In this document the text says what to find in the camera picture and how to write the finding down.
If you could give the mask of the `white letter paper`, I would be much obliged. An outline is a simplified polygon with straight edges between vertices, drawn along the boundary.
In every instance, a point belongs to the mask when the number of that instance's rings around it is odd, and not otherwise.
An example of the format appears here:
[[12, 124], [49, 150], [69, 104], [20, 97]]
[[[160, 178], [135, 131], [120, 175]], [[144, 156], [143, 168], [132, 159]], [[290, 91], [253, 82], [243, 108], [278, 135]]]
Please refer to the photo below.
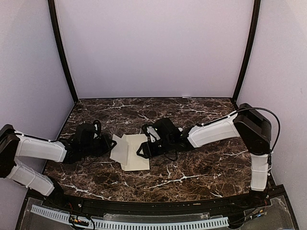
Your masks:
[[112, 138], [113, 141], [116, 141], [115, 147], [111, 150], [110, 159], [123, 164], [127, 165], [128, 160], [128, 143], [125, 139], [122, 139], [115, 134]]

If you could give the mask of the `cream envelope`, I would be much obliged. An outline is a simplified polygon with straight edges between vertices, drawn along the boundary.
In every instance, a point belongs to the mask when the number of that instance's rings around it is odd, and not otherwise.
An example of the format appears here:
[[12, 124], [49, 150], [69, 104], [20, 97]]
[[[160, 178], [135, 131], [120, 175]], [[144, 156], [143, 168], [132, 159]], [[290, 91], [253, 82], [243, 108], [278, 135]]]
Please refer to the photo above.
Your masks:
[[123, 171], [145, 171], [150, 170], [149, 159], [137, 155], [137, 150], [143, 142], [147, 142], [144, 134], [123, 135], [122, 139], [128, 143], [127, 165], [121, 164]]

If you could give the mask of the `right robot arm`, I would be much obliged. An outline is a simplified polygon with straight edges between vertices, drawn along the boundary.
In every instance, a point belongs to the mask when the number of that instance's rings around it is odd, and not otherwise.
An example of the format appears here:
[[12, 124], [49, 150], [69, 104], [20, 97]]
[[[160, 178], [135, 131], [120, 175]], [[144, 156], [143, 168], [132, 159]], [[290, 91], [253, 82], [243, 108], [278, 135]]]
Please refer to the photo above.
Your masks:
[[147, 140], [140, 144], [136, 154], [144, 159], [169, 152], [192, 151], [222, 140], [239, 139], [251, 157], [252, 192], [245, 196], [245, 204], [255, 208], [263, 201], [262, 192], [267, 187], [281, 122], [273, 111], [243, 103], [237, 110], [207, 123], [179, 128], [170, 118], [163, 117], [143, 125], [142, 132]]

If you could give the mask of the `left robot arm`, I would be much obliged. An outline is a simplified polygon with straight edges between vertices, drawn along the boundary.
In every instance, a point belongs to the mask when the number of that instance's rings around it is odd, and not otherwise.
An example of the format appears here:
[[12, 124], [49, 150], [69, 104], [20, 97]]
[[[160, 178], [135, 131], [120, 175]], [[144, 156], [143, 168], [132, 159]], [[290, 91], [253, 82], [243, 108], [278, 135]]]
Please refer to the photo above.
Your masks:
[[117, 142], [101, 132], [100, 122], [78, 125], [68, 139], [33, 137], [18, 132], [6, 124], [0, 130], [0, 176], [48, 197], [57, 209], [63, 209], [68, 199], [56, 181], [28, 167], [18, 157], [30, 157], [64, 164], [73, 164], [87, 156], [100, 157], [111, 151]]

